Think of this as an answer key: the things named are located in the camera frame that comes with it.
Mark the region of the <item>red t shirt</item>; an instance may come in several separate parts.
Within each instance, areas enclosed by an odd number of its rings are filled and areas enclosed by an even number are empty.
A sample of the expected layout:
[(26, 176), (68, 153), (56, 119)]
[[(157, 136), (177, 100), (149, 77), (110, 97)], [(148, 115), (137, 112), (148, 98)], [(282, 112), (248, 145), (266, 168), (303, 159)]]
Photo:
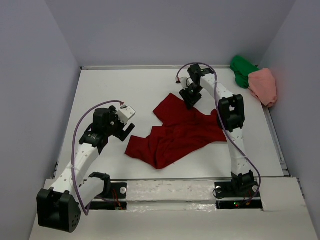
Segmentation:
[(131, 136), (125, 154), (157, 170), (209, 144), (226, 142), (215, 109), (209, 115), (196, 108), (187, 109), (183, 100), (170, 93), (153, 113), (162, 125), (153, 126), (145, 138)]

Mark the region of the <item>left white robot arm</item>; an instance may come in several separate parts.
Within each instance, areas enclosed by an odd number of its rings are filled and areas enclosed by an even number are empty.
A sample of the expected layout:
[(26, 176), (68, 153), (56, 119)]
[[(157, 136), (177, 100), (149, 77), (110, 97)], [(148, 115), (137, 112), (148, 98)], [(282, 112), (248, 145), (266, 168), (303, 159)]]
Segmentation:
[(37, 221), (41, 227), (72, 233), (82, 214), (88, 215), (91, 202), (96, 197), (110, 194), (111, 178), (106, 173), (88, 173), (91, 165), (100, 157), (110, 137), (124, 142), (135, 128), (129, 121), (136, 111), (120, 104), (104, 108), (98, 104), (85, 114), (93, 114), (92, 123), (77, 139), (72, 137), (71, 160), (47, 189), (41, 189), (36, 197)]

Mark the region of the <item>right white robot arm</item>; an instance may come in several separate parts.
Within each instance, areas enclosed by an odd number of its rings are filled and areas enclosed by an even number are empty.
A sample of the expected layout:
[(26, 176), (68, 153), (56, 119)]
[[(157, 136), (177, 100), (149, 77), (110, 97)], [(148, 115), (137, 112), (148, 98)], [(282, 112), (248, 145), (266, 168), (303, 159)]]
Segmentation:
[(213, 195), (217, 200), (224, 198), (242, 198), (241, 205), (249, 205), (260, 190), (261, 178), (255, 178), (259, 170), (246, 154), (243, 127), (245, 122), (244, 98), (234, 94), (218, 81), (216, 71), (202, 63), (192, 62), (185, 65), (188, 77), (176, 77), (176, 83), (182, 86), (179, 92), (187, 109), (193, 108), (202, 98), (201, 91), (206, 90), (214, 99), (217, 121), (226, 137), (230, 159), (231, 180), (216, 182)]

